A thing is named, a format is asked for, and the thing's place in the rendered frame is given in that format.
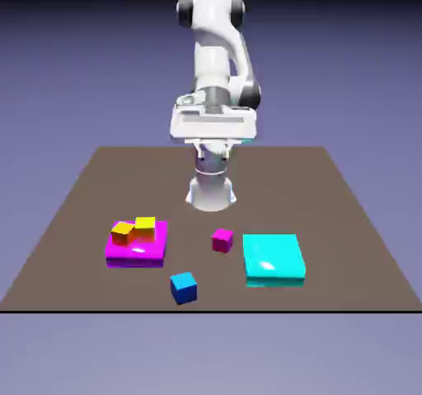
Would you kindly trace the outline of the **small magenta cube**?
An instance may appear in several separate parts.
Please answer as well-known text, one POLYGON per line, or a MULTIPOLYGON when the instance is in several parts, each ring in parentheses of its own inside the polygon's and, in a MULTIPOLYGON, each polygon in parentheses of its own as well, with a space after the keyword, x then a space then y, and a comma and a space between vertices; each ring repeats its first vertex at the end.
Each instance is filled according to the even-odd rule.
POLYGON ((232 230, 218 228, 212 235, 212 248, 216 252, 229 253, 233 244, 232 230))

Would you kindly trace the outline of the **small orange cube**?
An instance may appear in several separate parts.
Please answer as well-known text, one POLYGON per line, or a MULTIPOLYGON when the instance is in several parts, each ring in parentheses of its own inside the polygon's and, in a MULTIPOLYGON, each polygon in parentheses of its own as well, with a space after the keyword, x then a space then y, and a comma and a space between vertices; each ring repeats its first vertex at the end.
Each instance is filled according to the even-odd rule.
POLYGON ((115 245, 128 246, 134 240, 134 224, 119 221, 110 230, 110 235, 115 245))

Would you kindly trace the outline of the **large magenta box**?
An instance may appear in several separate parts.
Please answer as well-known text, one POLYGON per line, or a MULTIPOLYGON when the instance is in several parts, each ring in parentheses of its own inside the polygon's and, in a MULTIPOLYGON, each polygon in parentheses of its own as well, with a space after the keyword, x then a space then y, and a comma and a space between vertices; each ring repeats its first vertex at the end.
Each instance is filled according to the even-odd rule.
POLYGON ((134 240, 128 245, 114 244, 109 233, 105 245, 105 262, 108 268, 114 267, 163 267, 166 255, 168 222, 156 221, 154 242, 134 240))

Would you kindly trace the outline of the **large cyan box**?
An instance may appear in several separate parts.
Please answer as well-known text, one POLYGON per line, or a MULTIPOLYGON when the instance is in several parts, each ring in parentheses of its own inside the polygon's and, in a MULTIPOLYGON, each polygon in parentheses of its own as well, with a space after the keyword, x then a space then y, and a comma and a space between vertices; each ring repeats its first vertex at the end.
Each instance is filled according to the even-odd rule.
POLYGON ((296 234, 244 234, 242 247, 248 287, 303 286, 307 269, 296 234))

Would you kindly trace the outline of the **small yellow cube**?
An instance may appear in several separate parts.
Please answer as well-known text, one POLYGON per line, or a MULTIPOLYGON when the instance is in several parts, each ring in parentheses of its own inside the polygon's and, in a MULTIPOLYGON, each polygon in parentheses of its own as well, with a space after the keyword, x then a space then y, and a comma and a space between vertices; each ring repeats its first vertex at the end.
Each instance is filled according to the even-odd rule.
POLYGON ((154 242, 156 237, 155 217, 136 217, 134 221, 134 239, 140 242, 154 242))

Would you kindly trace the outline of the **small blue cube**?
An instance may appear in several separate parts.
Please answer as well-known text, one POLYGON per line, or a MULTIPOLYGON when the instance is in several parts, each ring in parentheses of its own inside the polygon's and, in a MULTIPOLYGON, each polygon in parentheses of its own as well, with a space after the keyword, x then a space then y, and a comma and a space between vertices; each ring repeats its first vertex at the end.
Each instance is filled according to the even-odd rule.
POLYGON ((172 275, 171 294, 177 304, 190 303, 197 299, 197 282, 191 272, 172 275))

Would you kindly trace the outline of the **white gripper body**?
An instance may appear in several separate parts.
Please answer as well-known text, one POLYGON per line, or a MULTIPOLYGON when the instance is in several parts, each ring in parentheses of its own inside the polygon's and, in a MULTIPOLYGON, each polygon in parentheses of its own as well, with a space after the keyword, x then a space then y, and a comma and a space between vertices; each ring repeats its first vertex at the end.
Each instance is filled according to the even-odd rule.
POLYGON ((217 114, 207 113, 204 105, 173 108, 170 136, 174 139, 245 140, 256 134, 256 112, 251 108, 222 106, 217 114))

